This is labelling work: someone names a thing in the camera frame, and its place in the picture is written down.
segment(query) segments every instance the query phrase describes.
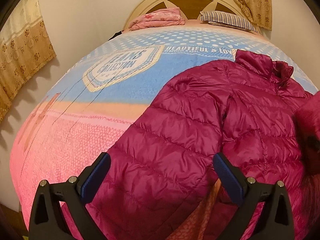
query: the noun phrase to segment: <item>white wall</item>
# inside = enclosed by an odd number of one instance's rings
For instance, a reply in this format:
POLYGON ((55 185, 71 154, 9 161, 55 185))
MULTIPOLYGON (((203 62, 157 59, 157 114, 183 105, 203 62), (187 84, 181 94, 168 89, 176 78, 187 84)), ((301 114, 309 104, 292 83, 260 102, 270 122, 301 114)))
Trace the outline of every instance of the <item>white wall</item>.
POLYGON ((303 0, 272 0, 271 42, 320 89, 320 25, 303 0))
MULTIPOLYGON (((0 202, 18 210, 9 173, 9 156, 20 126, 47 91, 81 57, 123 27, 142 0, 39 0, 57 58, 41 69, 18 93, 0 124, 0 202)), ((320 26, 303 0, 272 0, 271 42, 282 49, 320 88, 320 26)))
POLYGON ((0 124, 0 202, 18 211, 9 157, 20 126, 47 91, 79 59, 122 30, 142 0, 39 0, 45 26, 57 57, 20 90, 0 124))

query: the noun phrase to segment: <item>bed frame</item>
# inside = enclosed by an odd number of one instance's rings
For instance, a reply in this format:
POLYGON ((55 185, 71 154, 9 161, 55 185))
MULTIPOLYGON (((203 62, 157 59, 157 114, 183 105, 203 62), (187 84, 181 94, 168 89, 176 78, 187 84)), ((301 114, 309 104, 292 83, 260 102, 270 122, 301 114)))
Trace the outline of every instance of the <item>bed frame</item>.
POLYGON ((236 14, 248 19, 233 0, 144 0, 133 10, 124 25, 124 30, 133 19, 140 15, 173 7, 179 7, 186 20, 199 19, 201 11, 214 10, 236 14))

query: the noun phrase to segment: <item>pillow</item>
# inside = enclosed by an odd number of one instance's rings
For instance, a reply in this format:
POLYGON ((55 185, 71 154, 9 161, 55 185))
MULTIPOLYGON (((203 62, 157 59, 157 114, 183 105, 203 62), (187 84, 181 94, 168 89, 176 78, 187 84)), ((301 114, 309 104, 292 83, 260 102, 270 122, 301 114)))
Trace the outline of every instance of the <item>pillow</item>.
POLYGON ((241 16, 220 12, 220 11, 211 11, 211 12, 200 12, 201 20, 204 22, 208 22, 212 25, 219 25, 224 27, 231 27, 235 29, 240 29, 243 31, 253 31, 257 32, 257 30, 253 27, 253 25, 246 19, 241 16))

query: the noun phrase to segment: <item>bed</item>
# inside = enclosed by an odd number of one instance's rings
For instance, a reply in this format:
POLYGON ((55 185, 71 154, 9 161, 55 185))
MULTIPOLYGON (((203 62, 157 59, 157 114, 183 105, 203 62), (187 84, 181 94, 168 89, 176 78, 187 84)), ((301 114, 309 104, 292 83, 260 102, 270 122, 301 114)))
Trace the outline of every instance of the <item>bed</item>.
MULTIPOLYGON (((233 0, 144 0, 124 28, 139 15, 170 7, 180 7, 188 20, 210 10, 245 17, 233 0)), ((306 91, 317 92, 305 73, 259 33, 192 21, 123 33, 79 60, 37 105, 13 144, 10 171, 26 225, 39 181, 57 183, 79 175, 172 77, 212 60, 234 61, 238 49, 287 62, 294 67, 292 78, 306 91)), ((210 198, 206 203, 212 206, 210 198)))

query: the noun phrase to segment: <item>blue bedspread section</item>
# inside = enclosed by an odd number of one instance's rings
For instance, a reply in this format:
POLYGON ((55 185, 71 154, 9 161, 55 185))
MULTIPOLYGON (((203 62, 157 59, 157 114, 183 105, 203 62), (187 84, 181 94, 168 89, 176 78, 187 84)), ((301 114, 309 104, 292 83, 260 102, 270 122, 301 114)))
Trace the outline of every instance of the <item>blue bedspread section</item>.
POLYGON ((294 66, 293 78, 316 93, 305 73, 271 43, 232 30, 171 26, 124 33, 83 57, 48 92, 58 100, 150 104, 163 85, 188 68, 227 59, 237 49, 294 66))

